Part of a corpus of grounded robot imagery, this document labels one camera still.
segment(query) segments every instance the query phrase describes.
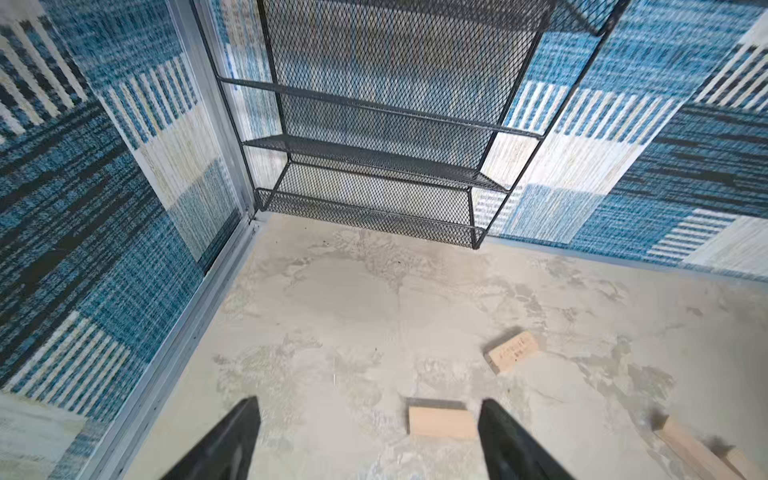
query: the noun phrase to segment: black wire shelf rack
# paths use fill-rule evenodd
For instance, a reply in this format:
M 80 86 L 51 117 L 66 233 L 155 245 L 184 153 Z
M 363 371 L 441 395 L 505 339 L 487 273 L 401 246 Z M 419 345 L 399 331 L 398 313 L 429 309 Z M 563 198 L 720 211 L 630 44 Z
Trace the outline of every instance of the black wire shelf rack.
M 265 78 L 218 72 L 190 0 L 261 211 L 477 249 L 628 0 L 255 0 Z M 543 134 L 504 126 L 546 31 L 600 37 Z M 224 85 L 273 92 L 280 134 L 243 140 Z M 512 185 L 481 172 L 498 133 L 538 141 Z M 255 188 L 247 148 L 280 151 Z M 475 225 L 477 189 L 504 194 Z
M 348 172 L 391 177 L 396 180 L 432 183 L 443 187 L 477 187 L 505 192 L 506 188 L 474 168 L 388 154 L 311 138 L 274 135 L 244 142 L 248 147 L 266 148 L 290 154 L 310 155 L 334 161 L 335 168 Z

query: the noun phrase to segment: concrete floor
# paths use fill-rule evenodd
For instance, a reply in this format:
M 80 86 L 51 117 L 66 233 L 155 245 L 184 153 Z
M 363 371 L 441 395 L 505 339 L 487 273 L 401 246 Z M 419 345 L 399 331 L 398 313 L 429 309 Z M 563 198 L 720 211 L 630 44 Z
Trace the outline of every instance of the concrete floor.
M 494 375 L 515 327 L 542 351 Z M 274 215 L 127 472 L 160 478 L 245 396 L 249 478 L 487 478 L 479 441 L 410 438 L 408 397 L 497 399 L 577 479 L 696 478 L 675 415 L 768 470 L 764 286 Z

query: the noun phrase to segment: light wood block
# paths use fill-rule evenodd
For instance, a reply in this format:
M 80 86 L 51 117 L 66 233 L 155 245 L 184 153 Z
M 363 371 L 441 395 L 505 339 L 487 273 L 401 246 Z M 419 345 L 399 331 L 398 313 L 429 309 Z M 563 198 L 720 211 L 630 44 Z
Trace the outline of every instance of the light wood block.
M 702 480 L 742 480 L 725 463 L 715 456 L 701 442 L 696 440 L 686 429 L 667 418 L 656 435 L 670 446 L 673 452 L 683 459 Z
M 744 480 L 768 480 L 768 475 L 751 462 L 741 449 L 731 449 L 721 459 Z
M 411 435 L 473 439 L 478 436 L 475 418 L 468 410 L 408 407 Z
M 538 343 L 530 332 L 519 333 L 488 351 L 486 355 L 497 373 L 511 369 L 517 362 L 538 351 Z

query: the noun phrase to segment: carpet tile wall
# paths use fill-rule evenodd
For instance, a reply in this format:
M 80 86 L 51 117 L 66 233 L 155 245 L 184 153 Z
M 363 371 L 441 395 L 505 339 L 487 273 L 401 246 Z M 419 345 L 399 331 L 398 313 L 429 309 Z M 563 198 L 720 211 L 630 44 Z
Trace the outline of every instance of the carpet tile wall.
M 199 260 L 237 206 L 165 2 L 43 4 Z
M 768 58 L 763 7 L 636 0 L 492 234 L 764 280 Z M 507 123 L 543 131 L 594 40 L 548 32 Z M 535 143 L 499 135 L 483 171 L 510 184 Z M 475 195 L 487 224 L 497 194 Z
M 2 476 L 76 478 L 240 220 L 199 98 L 164 2 L 0 4 L 0 402 L 63 425 Z

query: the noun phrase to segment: mesh shelf panel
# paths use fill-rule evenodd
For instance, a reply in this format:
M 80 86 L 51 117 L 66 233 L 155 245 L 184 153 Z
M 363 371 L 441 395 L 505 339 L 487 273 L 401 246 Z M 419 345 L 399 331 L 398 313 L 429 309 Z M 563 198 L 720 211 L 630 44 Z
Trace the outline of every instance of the mesh shelf panel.
M 464 188 L 471 186 L 486 190 L 504 191 L 504 187 L 476 170 L 414 157 L 383 154 L 378 151 L 288 135 L 258 138 L 247 141 L 246 144 L 250 147 L 268 148 L 327 159 L 334 161 L 332 164 L 334 168 L 350 172 L 428 182 L 445 187 Z
M 549 0 L 264 0 L 278 83 L 496 122 Z
M 492 133 L 478 128 L 280 95 L 289 135 L 421 158 L 480 165 Z
M 289 165 L 285 177 L 276 186 L 281 192 L 396 214 L 470 224 L 468 192 L 465 190 L 330 170 L 330 161 L 305 155 L 293 155 L 293 161 L 307 164 Z
M 594 34 L 608 20 L 617 3 L 618 0 L 558 0 L 548 30 L 591 31 Z
M 257 197 L 261 206 L 266 204 L 270 193 L 271 190 L 257 189 Z M 482 233 L 480 229 L 474 227 L 404 217 L 284 192 L 275 192 L 266 210 L 341 223 L 351 227 L 423 238 L 434 242 L 452 243 L 468 248 L 473 248 L 475 239 Z

